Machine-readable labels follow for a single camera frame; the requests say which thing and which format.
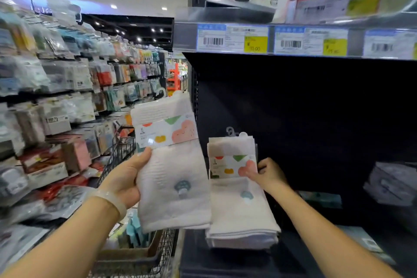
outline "shopping cart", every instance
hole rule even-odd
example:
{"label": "shopping cart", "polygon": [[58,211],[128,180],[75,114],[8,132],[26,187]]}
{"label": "shopping cart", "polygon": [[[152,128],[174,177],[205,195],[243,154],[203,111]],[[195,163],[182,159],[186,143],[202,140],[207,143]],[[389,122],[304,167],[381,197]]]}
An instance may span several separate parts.
{"label": "shopping cart", "polygon": [[[134,128],[122,125],[117,130],[113,140],[111,156],[98,180],[98,185],[117,165],[137,153]],[[165,278],[169,275],[170,256],[173,250],[176,230],[162,231],[155,257],[132,257],[140,255],[142,249],[131,249],[126,254],[119,254],[114,259],[97,259],[93,265],[90,277],[111,278]]]}

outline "bracelet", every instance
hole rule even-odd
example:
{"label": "bracelet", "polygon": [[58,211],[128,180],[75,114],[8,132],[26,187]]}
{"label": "bracelet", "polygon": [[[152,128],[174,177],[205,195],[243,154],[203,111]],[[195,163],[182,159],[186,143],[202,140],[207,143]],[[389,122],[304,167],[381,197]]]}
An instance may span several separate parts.
{"label": "bracelet", "polygon": [[127,213],[127,209],[126,206],[119,200],[119,198],[117,198],[114,193],[110,192],[110,191],[103,191],[100,189],[95,189],[92,191],[89,191],[87,193],[86,199],[90,197],[100,197],[103,198],[105,200],[107,200],[108,202],[110,202],[113,206],[116,207],[116,209],[119,211],[120,214],[120,220],[123,220],[123,218],[126,216]]}

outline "person's left hand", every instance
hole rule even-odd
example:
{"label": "person's left hand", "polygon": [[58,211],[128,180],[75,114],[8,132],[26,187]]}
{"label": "person's left hand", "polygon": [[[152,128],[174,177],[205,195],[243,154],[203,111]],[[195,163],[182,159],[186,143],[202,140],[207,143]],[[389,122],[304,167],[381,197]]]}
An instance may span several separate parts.
{"label": "person's left hand", "polygon": [[133,207],[141,198],[141,193],[136,186],[138,171],[151,158],[152,149],[147,147],[142,154],[133,155],[115,167],[98,187],[103,191],[112,192],[126,206],[126,209]]}

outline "person's right hand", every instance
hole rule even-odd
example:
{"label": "person's right hand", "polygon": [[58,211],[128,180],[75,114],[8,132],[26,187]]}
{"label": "person's right hand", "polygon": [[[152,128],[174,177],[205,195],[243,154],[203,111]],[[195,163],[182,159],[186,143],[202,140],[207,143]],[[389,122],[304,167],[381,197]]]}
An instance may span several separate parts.
{"label": "person's right hand", "polygon": [[288,185],[284,172],[271,158],[265,158],[258,163],[258,173],[247,172],[247,177],[256,182],[263,190],[269,192],[277,183]]}

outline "towel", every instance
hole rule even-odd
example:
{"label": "towel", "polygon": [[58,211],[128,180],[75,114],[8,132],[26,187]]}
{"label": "towel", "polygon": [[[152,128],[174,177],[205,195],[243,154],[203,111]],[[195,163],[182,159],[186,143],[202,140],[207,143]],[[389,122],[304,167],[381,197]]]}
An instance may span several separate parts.
{"label": "towel", "polygon": [[257,172],[255,141],[239,137],[210,138],[212,222],[206,230],[210,247],[266,249],[278,242],[281,229],[263,190],[243,170]]}
{"label": "towel", "polygon": [[[136,132],[141,132],[143,124],[190,113],[188,93],[178,92],[172,97],[137,105],[131,116]],[[144,233],[165,228],[209,227],[210,184],[197,138],[154,148],[151,159],[138,174],[137,185],[141,192],[138,216]]]}

